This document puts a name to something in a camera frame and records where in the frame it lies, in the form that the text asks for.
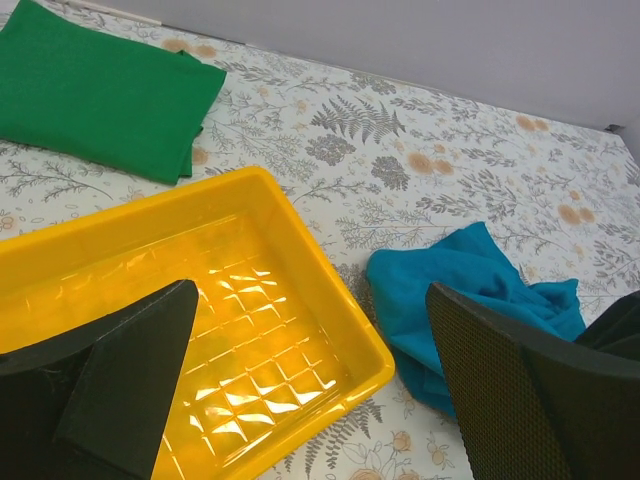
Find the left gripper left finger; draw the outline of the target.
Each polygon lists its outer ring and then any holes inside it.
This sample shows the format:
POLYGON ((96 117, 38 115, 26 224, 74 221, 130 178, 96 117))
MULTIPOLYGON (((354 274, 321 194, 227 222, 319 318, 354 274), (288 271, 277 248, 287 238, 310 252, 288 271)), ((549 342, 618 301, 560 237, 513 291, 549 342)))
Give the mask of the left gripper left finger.
POLYGON ((2 478, 150 478, 198 298, 176 281, 2 354, 2 478))

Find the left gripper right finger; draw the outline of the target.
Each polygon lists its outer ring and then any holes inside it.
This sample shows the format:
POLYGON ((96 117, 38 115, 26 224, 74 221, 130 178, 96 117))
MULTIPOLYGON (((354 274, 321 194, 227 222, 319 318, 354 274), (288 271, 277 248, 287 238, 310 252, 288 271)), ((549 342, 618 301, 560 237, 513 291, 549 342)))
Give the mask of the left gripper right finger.
POLYGON ((477 479, 639 475, 639 297, 566 341, 440 284, 434 342, 477 479))

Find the yellow plastic tray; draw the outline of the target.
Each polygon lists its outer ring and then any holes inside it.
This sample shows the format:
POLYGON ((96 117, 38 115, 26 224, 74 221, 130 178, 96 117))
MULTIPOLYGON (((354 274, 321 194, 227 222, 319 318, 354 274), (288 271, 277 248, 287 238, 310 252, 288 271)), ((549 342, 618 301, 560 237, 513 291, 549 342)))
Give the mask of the yellow plastic tray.
POLYGON ((155 479, 254 479, 394 363, 276 180, 244 168, 1 244, 1 350, 169 284, 195 301, 155 479))

